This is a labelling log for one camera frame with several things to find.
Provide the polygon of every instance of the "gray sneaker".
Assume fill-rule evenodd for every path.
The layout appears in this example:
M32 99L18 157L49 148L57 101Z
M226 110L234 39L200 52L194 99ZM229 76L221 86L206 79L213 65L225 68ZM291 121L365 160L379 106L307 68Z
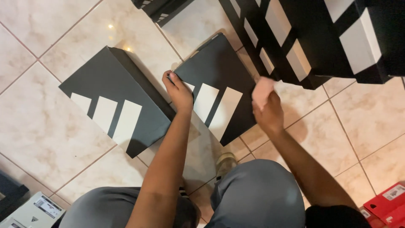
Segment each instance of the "gray sneaker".
M232 153L222 154L216 163L217 181L221 180L227 173L238 165L235 155Z

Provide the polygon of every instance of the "gray pants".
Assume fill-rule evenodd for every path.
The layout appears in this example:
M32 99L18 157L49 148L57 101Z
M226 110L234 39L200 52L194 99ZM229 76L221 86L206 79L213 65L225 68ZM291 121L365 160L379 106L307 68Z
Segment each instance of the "gray pants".
M60 228L124 228L139 187L101 187L77 199ZM214 210L206 227L305 226L305 209L294 176L274 161L256 159L238 165L214 188ZM193 227L196 211L179 197L174 227Z

